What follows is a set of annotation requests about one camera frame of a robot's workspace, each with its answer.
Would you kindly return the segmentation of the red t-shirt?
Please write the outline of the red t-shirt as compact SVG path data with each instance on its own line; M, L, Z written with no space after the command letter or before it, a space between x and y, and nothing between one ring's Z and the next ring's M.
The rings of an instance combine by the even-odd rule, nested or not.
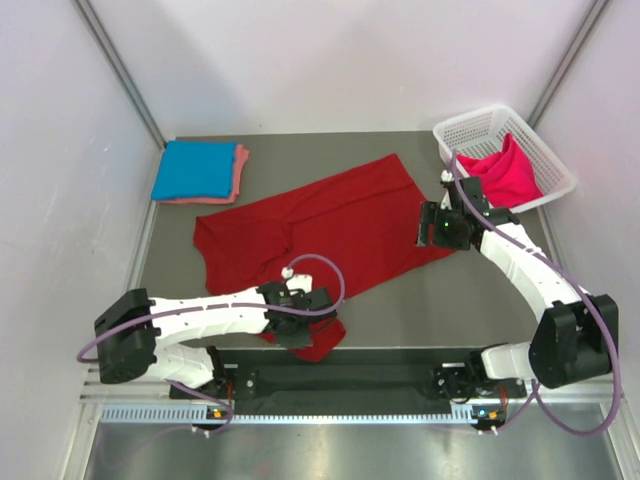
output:
M451 255L416 244L426 198L390 154L248 205L200 216L205 288L231 294L280 278L293 259L331 297L351 298Z

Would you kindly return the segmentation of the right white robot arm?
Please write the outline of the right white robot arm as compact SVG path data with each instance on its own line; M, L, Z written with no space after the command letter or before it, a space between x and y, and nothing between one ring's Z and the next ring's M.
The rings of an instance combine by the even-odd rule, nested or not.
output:
M417 243L452 250L476 249L524 298L537 327L529 342L500 344L472 353L466 380L487 396L504 379L534 380L548 389L613 370L605 338L618 336L619 311L608 295L575 289L535 245L508 208L493 208L476 177L441 176L441 201L421 205Z

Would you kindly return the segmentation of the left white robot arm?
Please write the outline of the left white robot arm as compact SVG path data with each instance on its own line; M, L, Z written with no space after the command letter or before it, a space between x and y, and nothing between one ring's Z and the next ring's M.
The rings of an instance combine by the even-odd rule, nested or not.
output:
M283 346L311 343L312 327L336 304L307 274L290 273L233 294L166 299L146 289L123 294L94 323L99 378L106 385L138 379L178 382L205 396L226 387L227 374L210 347L191 342L229 334L272 334Z

